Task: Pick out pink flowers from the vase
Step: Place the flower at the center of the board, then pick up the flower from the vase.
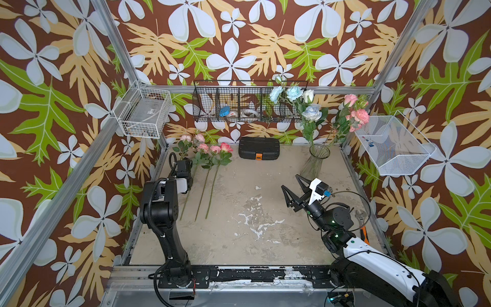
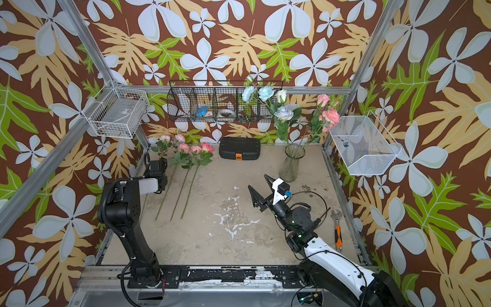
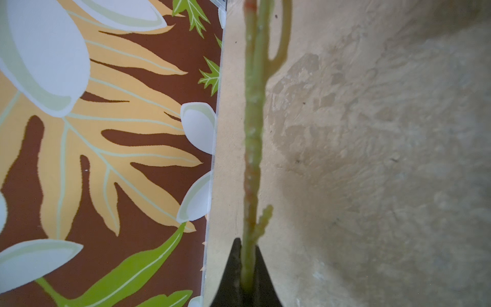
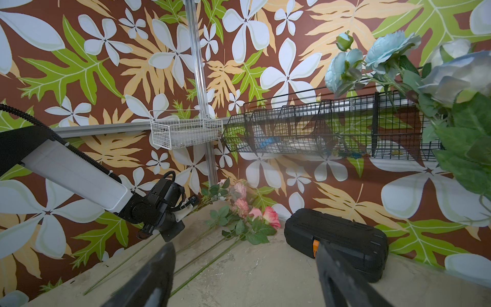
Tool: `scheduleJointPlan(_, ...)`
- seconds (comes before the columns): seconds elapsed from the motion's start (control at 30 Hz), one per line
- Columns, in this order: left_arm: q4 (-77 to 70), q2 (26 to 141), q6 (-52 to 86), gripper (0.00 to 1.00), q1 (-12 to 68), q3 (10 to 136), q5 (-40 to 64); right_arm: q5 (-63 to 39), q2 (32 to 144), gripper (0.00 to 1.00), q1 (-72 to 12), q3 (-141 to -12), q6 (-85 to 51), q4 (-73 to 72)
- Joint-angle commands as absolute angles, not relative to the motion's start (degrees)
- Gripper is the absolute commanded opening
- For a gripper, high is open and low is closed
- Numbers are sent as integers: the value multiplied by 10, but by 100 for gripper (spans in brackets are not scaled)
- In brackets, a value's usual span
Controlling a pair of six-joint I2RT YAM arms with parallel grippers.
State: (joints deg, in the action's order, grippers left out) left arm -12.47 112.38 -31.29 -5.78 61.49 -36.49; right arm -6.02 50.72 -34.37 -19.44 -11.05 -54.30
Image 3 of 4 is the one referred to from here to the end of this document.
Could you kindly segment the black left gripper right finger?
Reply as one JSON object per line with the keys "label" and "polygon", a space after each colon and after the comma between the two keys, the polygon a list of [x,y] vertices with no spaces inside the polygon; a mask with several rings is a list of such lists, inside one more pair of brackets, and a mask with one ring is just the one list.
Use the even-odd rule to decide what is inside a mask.
{"label": "black left gripper right finger", "polygon": [[254,267],[254,285],[252,297],[253,307],[283,307],[274,288],[260,247],[256,246],[256,263]]}

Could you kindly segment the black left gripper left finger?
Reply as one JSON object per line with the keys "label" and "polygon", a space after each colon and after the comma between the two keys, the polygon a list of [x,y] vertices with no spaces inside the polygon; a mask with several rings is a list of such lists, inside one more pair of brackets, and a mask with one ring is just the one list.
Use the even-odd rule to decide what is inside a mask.
{"label": "black left gripper left finger", "polygon": [[240,250],[241,240],[235,238],[216,295],[210,304],[211,307],[243,306],[242,288],[240,286]]}

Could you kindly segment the pink peony spray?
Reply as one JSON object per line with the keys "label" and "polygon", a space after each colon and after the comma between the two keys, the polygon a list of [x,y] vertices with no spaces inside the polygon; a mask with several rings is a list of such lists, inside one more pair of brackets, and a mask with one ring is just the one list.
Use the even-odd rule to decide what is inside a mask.
{"label": "pink peony spray", "polygon": [[282,24],[277,54],[269,58],[273,1],[244,1],[245,18],[245,171],[244,171],[244,226],[240,252],[240,285],[246,294],[255,286],[256,246],[264,235],[273,214],[268,205],[257,215],[260,189],[263,109],[268,80],[282,67],[288,56],[292,32],[292,0],[282,2]]}

